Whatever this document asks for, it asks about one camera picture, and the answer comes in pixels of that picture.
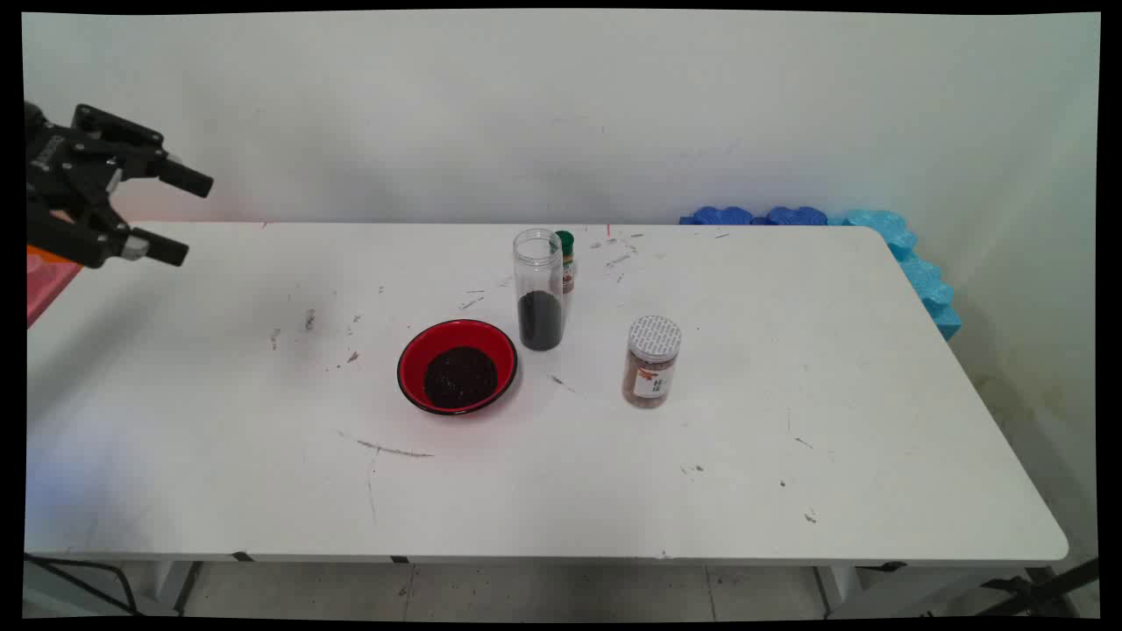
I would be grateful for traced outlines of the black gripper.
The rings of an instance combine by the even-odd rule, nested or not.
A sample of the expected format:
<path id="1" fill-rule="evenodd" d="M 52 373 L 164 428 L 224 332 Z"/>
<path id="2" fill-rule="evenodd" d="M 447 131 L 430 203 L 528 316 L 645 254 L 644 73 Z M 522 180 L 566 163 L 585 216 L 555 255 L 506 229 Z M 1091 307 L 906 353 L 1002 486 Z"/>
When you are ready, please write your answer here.
<path id="1" fill-rule="evenodd" d="M 195 196 L 209 196 L 214 180 L 173 156 L 163 132 L 105 110 L 79 104 L 68 127 L 52 124 L 39 106 L 25 104 L 28 244 L 89 268 L 111 257 L 183 265 L 188 245 L 131 227 L 113 212 L 104 219 L 107 188 L 116 170 L 121 182 L 155 179 Z M 89 209 L 95 212 L 81 221 L 61 216 Z"/>

